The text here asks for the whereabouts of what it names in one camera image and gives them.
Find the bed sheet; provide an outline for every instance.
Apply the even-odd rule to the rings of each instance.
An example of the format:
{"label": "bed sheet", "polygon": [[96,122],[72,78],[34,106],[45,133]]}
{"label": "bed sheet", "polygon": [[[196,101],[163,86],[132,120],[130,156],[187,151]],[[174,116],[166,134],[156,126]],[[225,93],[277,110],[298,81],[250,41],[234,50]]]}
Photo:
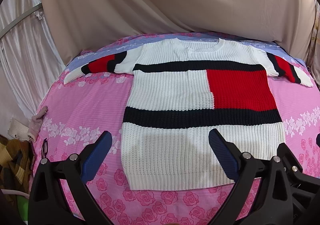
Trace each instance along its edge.
{"label": "bed sheet", "polygon": [[[49,108],[37,141],[35,167],[41,158],[41,144],[48,138],[50,161],[66,159],[80,153],[89,143],[108,130],[113,142],[110,152],[95,178],[87,183],[95,200],[113,221],[120,225],[154,225],[177,222],[181,225],[205,225],[218,211],[232,184],[189,191],[131,191],[121,165],[121,126],[124,109],[130,94],[133,76],[127,74],[88,74],[66,85],[66,74],[89,61],[122,52],[163,38],[213,41],[221,37],[254,45],[279,55],[305,72],[303,62],[288,56],[275,43],[243,40],[219,33],[188,33],[168,35],[140,35],[124,38],[100,49],[83,52],[75,58],[42,101]],[[304,168],[304,173],[320,176],[320,150],[316,136],[320,132],[320,94],[317,87],[307,88],[285,78],[268,77],[270,90],[283,120],[286,143]],[[239,217],[244,217],[254,200],[259,180],[255,180]],[[68,185],[62,180],[67,201],[73,212],[79,213]]]}

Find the metal screw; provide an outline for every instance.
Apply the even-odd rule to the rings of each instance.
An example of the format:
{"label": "metal screw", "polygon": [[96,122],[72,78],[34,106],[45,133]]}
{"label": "metal screw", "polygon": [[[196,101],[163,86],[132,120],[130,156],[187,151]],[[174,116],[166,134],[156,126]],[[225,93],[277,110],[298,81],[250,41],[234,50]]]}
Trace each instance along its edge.
{"label": "metal screw", "polygon": [[251,154],[248,153],[248,152],[242,153],[242,156],[243,156],[245,159],[250,159],[250,158],[251,158]]}
{"label": "metal screw", "polygon": [[48,162],[48,160],[46,158],[42,158],[40,161],[41,164],[46,164],[47,162]]}
{"label": "metal screw", "polygon": [[280,157],[278,157],[278,156],[274,156],[273,157],[273,161],[275,161],[276,163],[279,163],[280,162]]}
{"label": "metal screw", "polygon": [[70,159],[71,161],[77,160],[77,158],[78,158],[78,155],[77,155],[77,154],[72,154],[72,155],[69,157],[69,159]]}

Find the brown plaid fabric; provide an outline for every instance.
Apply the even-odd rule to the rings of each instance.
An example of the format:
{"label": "brown plaid fabric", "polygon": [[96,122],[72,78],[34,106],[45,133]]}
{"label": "brown plaid fabric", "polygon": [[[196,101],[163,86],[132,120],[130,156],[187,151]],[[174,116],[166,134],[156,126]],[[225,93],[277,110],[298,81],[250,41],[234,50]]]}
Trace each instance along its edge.
{"label": "brown plaid fabric", "polygon": [[[30,174],[29,143],[0,135],[0,188],[28,193]],[[6,198],[17,206],[15,195]]]}

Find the white sweater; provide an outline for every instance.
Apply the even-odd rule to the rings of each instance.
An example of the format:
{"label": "white sweater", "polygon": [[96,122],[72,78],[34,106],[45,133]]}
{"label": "white sweater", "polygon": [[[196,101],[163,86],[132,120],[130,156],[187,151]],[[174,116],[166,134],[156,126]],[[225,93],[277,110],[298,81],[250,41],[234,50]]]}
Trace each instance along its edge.
{"label": "white sweater", "polygon": [[285,136],[267,76],[313,86],[282,58],[223,39],[145,44],[79,67],[65,82],[101,71],[134,75],[121,141],[131,190],[230,183],[209,146],[209,131],[217,128],[240,151],[270,159]]}

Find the red knit panel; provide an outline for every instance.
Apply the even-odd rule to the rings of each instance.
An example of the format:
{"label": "red knit panel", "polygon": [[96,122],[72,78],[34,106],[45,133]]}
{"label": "red knit panel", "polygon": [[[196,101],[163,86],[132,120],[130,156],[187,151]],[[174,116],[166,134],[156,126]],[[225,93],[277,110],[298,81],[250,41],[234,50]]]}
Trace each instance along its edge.
{"label": "red knit panel", "polygon": [[286,60],[282,59],[279,56],[275,56],[275,58],[276,58],[276,61],[278,63],[279,68],[284,71],[284,76],[290,82],[292,82],[292,83],[296,82],[295,78],[294,78],[294,76],[292,74],[292,70],[291,70],[290,64]]}
{"label": "red knit panel", "polygon": [[215,109],[276,109],[265,70],[256,72],[207,70]]}
{"label": "red knit panel", "polygon": [[107,72],[107,63],[114,60],[115,55],[107,55],[88,64],[91,73]]}

